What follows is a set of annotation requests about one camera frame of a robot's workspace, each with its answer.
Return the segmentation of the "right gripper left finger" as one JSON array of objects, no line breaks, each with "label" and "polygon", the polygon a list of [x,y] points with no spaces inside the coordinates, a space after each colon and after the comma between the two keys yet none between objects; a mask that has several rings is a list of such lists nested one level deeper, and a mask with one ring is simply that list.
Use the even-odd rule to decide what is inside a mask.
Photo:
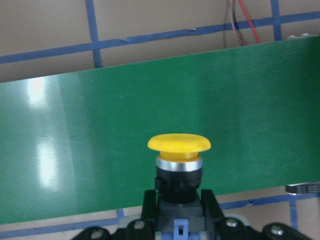
[{"label": "right gripper left finger", "polygon": [[144,193],[140,218],[130,221],[126,227],[113,234],[107,229],[93,226],[77,234],[74,240],[154,240],[156,238],[156,191]]}]

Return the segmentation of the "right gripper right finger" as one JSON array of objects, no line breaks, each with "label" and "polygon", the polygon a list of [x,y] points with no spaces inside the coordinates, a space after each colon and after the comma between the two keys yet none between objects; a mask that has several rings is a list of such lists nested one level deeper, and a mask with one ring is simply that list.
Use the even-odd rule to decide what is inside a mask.
[{"label": "right gripper right finger", "polygon": [[[283,194],[268,197],[238,200],[219,205],[211,190],[201,193],[206,217],[206,231],[209,240],[309,240],[310,237],[298,231],[297,201],[319,197],[319,193]],[[249,223],[236,216],[225,216],[222,209],[236,209],[246,206],[262,206],[289,203],[290,225],[271,222],[262,231],[255,230]]]}]

